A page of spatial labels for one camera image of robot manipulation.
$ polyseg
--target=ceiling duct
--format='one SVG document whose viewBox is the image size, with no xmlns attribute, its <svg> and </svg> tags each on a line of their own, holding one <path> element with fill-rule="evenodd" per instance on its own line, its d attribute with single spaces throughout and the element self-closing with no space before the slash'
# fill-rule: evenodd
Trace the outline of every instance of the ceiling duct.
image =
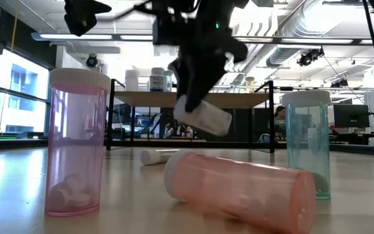
<svg viewBox="0 0 374 234">
<path fill-rule="evenodd" d="M 336 7 L 323 5 L 322 0 L 306 0 L 293 16 L 281 27 L 275 36 L 280 37 L 321 37 L 342 22 L 345 14 L 339 14 Z M 299 48 L 264 45 L 254 61 L 244 69 L 249 73 L 253 67 L 282 66 L 289 58 L 298 53 Z"/>
</svg>

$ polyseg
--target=ceiling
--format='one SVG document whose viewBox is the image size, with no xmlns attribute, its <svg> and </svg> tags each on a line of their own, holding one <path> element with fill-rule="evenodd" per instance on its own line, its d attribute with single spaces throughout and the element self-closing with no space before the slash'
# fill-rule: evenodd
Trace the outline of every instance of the ceiling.
<svg viewBox="0 0 374 234">
<path fill-rule="evenodd" d="M 102 18 L 111 17 L 114 14 L 123 12 L 140 3 L 137 0 L 100 0 L 112 7 L 112 12 L 103 14 Z M 235 27 L 237 35 L 246 35 L 249 31 L 258 33 L 258 36 L 274 33 L 281 20 L 285 18 L 301 2 L 301 0 L 288 0 L 288 5 L 275 5 L 275 8 L 258 8 L 252 2 L 245 10 L 235 9 L 231 27 Z M 64 2 L 57 0 L 0 0 L 0 6 L 15 15 L 18 9 L 18 18 L 41 33 L 69 33 L 64 23 Z M 351 8 L 348 12 L 334 8 L 334 14 L 344 15 L 343 20 L 325 36 L 330 37 L 368 37 L 369 32 L 366 24 L 364 11 L 359 8 Z M 316 19 L 311 23 L 322 24 L 330 15 Z M 154 17 L 140 13 L 133 13 L 130 16 L 115 22 L 99 22 L 89 33 L 118 33 L 118 34 L 151 34 L 151 26 Z M 100 55 L 104 63 L 110 67 L 121 64 L 125 69 L 138 68 L 141 74 L 148 74 L 154 66 L 166 67 L 168 62 L 175 58 L 176 50 L 170 47 L 153 47 L 149 42 L 74 42 L 69 53 L 74 57 L 85 61 L 87 54 L 82 54 L 75 48 L 92 47 L 120 47 L 120 54 Z M 253 68 L 247 75 L 255 77 L 257 84 L 267 79 L 274 79 L 278 86 L 318 86 L 324 80 L 334 77 L 337 73 L 347 72 L 347 77 L 353 84 L 363 79 L 363 71 L 374 66 L 374 51 L 371 47 L 324 47 L 325 58 L 321 58 L 309 67 L 301 68 L 296 64 L 299 55 L 289 58 L 282 66 L 282 69 Z M 249 54 L 249 61 L 259 56 L 258 53 Z M 227 75 L 223 80 L 226 83 L 233 81 L 237 73 Z"/>
</svg>

